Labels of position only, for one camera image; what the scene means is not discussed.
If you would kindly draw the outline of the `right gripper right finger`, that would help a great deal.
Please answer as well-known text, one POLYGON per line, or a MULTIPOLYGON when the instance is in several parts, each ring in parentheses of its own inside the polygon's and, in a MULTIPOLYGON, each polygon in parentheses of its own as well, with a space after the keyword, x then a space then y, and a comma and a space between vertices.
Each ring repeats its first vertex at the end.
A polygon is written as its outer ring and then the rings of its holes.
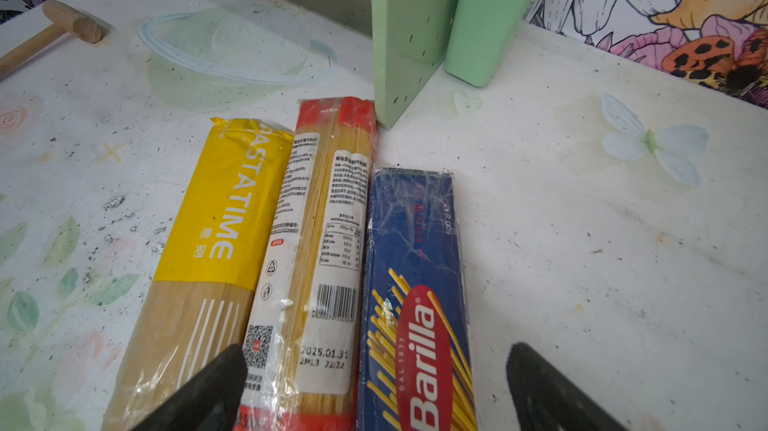
POLYGON ((524 342, 512 346, 506 374, 523 431, 625 431, 622 424, 524 342))

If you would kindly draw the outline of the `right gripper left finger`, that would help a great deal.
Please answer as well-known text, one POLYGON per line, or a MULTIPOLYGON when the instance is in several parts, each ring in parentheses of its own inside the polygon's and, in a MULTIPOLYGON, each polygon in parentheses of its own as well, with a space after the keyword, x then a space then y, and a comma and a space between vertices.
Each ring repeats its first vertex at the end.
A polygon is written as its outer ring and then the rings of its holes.
POLYGON ((134 430, 233 430, 247 371, 242 347, 228 346, 134 430))

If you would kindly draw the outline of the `yellow spaghetti bag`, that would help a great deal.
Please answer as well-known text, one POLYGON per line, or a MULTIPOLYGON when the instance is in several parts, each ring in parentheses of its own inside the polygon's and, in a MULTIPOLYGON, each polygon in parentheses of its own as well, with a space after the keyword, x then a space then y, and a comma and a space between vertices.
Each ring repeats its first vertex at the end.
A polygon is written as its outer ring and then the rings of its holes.
POLYGON ((243 341, 294 135, 216 118, 121 363, 102 427, 130 430, 243 341))

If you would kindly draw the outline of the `red spaghetti bag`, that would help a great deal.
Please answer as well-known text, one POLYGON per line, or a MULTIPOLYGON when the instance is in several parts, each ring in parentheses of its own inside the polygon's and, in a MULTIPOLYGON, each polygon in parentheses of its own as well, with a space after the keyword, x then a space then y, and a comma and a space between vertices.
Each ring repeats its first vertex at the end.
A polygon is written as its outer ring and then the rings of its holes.
POLYGON ((238 430, 349 430, 374 103, 301 103, 242 352, 238 430))

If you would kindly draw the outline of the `blue spaghetti bag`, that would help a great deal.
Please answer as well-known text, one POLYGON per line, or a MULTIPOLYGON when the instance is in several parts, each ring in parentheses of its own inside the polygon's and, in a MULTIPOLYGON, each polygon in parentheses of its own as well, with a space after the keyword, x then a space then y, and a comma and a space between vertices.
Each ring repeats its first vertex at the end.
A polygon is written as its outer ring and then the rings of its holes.
POLYGON ((476 429, 460 252, 451 173, 374 172, 356 429, 476 429))

